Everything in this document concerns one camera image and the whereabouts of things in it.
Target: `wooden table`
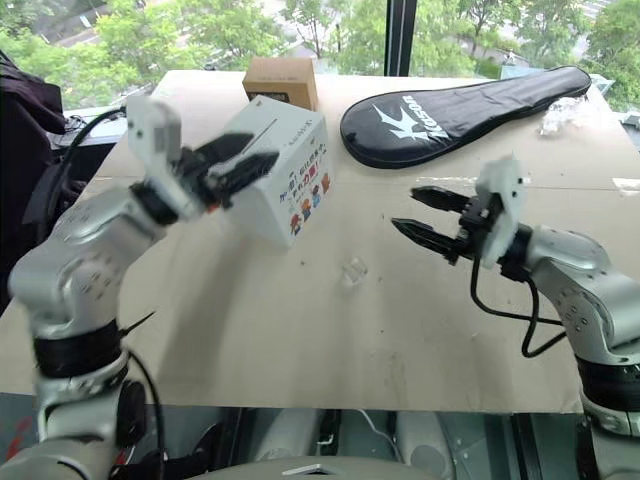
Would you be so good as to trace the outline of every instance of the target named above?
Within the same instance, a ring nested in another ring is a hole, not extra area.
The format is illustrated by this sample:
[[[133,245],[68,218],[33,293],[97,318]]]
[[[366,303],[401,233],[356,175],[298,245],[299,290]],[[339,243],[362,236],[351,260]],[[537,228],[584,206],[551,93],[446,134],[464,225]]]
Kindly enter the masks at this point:
[[[174,71],[154,95],[180,113],[183,142],[197,147],[247,104],[241,79],[241,73]],[[431,183],[470,194],[484,162],[514,152],[530,182],[523,221],[588,234],[625,273],[640,278],[640,157],[600,94],[590,92],[592,114],[580,128],[567,127],[555,138],[538,135],[537,115],[400,171],[359,164],[339,137],[343,112],[362,98],[473,81],[319,75],[336,181],[296,244],[273,246],[216,213],[172,227],[132,266],[119,320],[129,324],[157,312],[128,341],[146,359],[164,402],[580,411],[568,344],[536,360],[522,358],[526,324],[473,305],[469,262],[450,267],[400,235],[389,219],[417,218],[452,234],[456,217],[412,201],[409,189]],[[142,174],[142,162],[123,140],[87,194]],[[354,256],[368,274],[346,288],[341,266]],[[483,274],[480,292],[494,307],[529,311],[527,289],[496,273]],[[556,332],[542,326],[534,343]],[[24,313],[12,304],[0,320],[0,391],[32,391],[29,342]]]

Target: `glass window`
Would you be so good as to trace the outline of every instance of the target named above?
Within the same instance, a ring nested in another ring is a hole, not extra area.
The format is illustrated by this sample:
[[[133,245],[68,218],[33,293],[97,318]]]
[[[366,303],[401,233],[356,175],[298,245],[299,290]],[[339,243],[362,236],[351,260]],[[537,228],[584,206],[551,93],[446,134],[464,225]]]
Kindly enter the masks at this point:
[[[59,85],[69,110],[151,91],[168,70],[244,70],[253,56],[381,75],[385,18],[385,0],[0,0],[0,50]]]
[[[418,0],[411,75],[506,78],[576,64],[640,108],[640,0]]]

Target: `robotic arm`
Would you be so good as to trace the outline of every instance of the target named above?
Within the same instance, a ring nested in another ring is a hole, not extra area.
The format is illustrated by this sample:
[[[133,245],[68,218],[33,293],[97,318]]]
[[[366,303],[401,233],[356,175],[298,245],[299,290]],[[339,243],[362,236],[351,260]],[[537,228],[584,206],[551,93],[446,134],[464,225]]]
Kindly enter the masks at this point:
[[[118,451],[140,440],[146,426],[145,390],[126,379],[130,353],[117,323],[127,268],[167,226],[229,208],[278,158],[243,156],[252,135],[242,133],[196,151],[181,148],[178,116],[147,97],[129,100],[127,118],[144,180],[76,204],[12,271],[37,360],[40,443],[3,466],[0,479],[109,478]]]
[[[524,201],[522,183],[516,161],[507,158],[484,168],[476,196],[471,198],[438,187],[413,189],[414,199],[460,213],[456,238],[415,220],[392,222],[452,265],[459,257],[474,261],[474,301],[489,313],[531,322],[523,343],[525,356],[542,353],[566,335],[582,379],[584,411],[591,421],[598,470],[592,474],[612,480],[639,478],[640,284],[615,269],[594,240],[518,223]],[[496,263],[506,278],[530,285],[531,317],[497,312],[477,298],[480,265],[492,268]],[[561,323],[538,318],[538,290],[553,303]],[[538,322],[559,324],[564,333],[530,352],[528,344]]]

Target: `clear plastic piece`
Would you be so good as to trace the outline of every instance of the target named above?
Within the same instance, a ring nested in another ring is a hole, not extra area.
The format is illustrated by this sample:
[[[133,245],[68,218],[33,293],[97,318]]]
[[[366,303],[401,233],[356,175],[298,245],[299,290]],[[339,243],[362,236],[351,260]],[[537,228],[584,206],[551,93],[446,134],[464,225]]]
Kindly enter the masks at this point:
[[[542,118],[540,135],[558,135],[567,123],[581,127],[589,116],[589,111],[589,102],[584,96],[560,98],[549,106],[547,113]]]
[[[342,265],[342,283],[347,287],[355,287],[367,275],[369,269],[360,257],[353,257]]]

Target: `brown cardboard box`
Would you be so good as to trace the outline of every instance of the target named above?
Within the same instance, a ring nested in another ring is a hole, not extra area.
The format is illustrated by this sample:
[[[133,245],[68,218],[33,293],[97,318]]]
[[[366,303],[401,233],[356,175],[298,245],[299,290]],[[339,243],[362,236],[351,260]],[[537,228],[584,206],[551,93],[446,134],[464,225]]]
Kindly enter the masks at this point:
[[[260,58],[251,60],[242,81],[249,100],[256,95],[316,110],[318,94],[310,58]]]

